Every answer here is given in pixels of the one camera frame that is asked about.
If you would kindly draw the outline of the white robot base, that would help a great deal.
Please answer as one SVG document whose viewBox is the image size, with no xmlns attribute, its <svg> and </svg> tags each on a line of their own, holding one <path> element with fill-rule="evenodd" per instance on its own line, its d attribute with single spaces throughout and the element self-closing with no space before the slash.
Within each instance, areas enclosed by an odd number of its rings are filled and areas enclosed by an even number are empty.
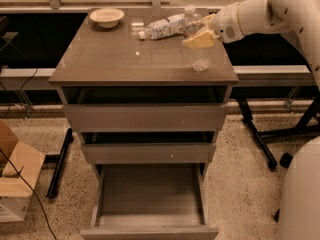
<svg viewBox="0 0 320 240">
<path fill-rule="evenodd" d="M 320 240 L 320 137 L 303 145 L 290 163 L 276 240 Z"/>
</svg>

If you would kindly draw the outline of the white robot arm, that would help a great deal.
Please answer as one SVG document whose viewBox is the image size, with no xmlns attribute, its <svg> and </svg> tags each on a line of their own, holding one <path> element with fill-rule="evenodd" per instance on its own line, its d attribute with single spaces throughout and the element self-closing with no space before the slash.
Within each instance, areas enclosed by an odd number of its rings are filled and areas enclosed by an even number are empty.
<svg viewBox="0 0 320 240">
<path fill-rule="evenodd" d="M 183 45 L 208 48 L 219 39 L 232 43 L 256 33 L 294 32 L 302 55 L 320 87 L 320 0 L 246 0 L 235 2 L 202 20 Z"/>
</svg>

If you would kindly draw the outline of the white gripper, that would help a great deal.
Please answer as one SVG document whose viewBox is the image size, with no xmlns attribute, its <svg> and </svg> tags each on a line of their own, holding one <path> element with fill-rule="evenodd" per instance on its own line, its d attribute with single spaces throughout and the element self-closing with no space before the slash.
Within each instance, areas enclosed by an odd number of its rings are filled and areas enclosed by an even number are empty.
<svg viewBox="0 0 320 240">
<path fill-rule="evenodd" d="M 232 43 L 244 38 L 239 23 L 239 3 L 228 5 L 216 14 L 209 14 L 202 19 L 206 26 L 211 26 L 222 42 Z M 189 49 L 202 49 L 212 47 L 215 43 L 215 34 L 211 30 L 205 30 L 199 34 L 188 37 L 182 41 L 184 47 Z"/>
</svg>

